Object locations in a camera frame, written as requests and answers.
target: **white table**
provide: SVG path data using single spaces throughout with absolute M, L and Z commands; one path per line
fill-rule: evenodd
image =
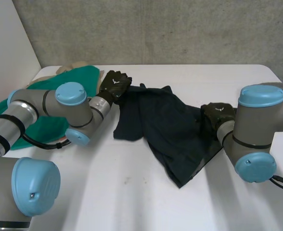
M 120 70 L 133 85 L 170 85 L 184 103 L 226 102 L 237 106 L 240 89 L 277 82 L 262 65 L 104 65 Z M 55 73 L 43 68 L 37 77 Z M 283 190 L 271 182 L 245 183 L 224 151 L 180 190 L 167 177 L 144 140 L 113 139 L 119 118 L 114 105 L 91 145 L 63 150 L 27 148 L 7 157 L 53 161 L 62 184 L 53 208 L 33 218 L 31 231 L 283 231 Z M 271 154 L 283 175 L 283 133 Z

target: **gray robot arm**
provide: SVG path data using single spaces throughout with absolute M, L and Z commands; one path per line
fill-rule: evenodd
M 39 116 L 65 117 L 70 125 L 65 133 L 67 138 L 86 145 L 112 104 L 100 94 L 88 101 L 83 86 L 74 82 L 57 90 L 21 89 L 8 101 L 8 109 L 0 115 L 0 156 L 9 151 Z
M 276 171 L 270 148 L 274 133 L 282 131 L 283 90 L 252 85 L 241 90 L 235 121 L 223 123 L 217 137 L 243 180 L 263 182 Z
M 8 109 L 0 115 L 0 157 L 40 116 L 65 117 L 65 135 L 75 144 L 87 145 L 95 130 L 123 94 L 132 79 L 109 72 L 91 100 L 82 85 L 70 82 L 57 90 L 14 91 Z M 50 161 L 0 158 L 0 230 L 27 230 L 33 216 L 48 211 L 60 189 L 60 172 Z

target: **beige cloth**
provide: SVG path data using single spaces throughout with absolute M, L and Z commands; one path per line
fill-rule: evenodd
M 75 62 L 75 63 L 72 63 L 72 64 L 69 64 L 69 65 L 66 65 L 66 66 L 61 66 L 59 67 L 59 69 L 56 71 L 56 74 L 59 75 L 59 74 L 62 74 L 64 72 L 67 72 L 67 71 L 71 71 L 75 68 L 79 68 L 79 67 L 83 67 L 83 66 L 88 66 L 89 64 L 85 61 L 79 61 L 79 62 Z M 100 88 L 100 85 L 102 83 L 102 77 L 103 77 L 103 74 L 104 74 L 104 71 L 100 71 L 100 74 L 99 74 L 99 81 L 98 81 L 98 86 L 97 86 L 97 93 L 99 93 L 99 88 Z M 34 83 L 37 83 L 37 82 L 40 82 L 40 81 L 44 81 L 44 80 L 47 80 L 49 78 L 52 78 L 54 76 L 44 76 L 44 77 L 41 77 L 41 78 L 37 78 L 33 81 L 31 81 L 27 86 L 29 87 L 31 84 L 34 84 Z

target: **gray wall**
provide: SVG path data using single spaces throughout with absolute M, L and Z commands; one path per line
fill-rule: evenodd
M 13 0 L 42 66 L 264 64 L 283 80 L 283 0 Z

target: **textured glove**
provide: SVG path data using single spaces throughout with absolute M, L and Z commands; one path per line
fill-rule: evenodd
M 235 120 L 236 114 L 233 107 L 228 103 L 209 103 L 201 106 L 201 114 L 210 120 L 212 128 L 218 128 L 229 120 Z
M 117 101 L 126 92 L 131 83 L 132 78 L 128 77 L 126 73 L 109 71 L 100 86 L 100 92 L 109 92 L 113 96 L 114 101 Z

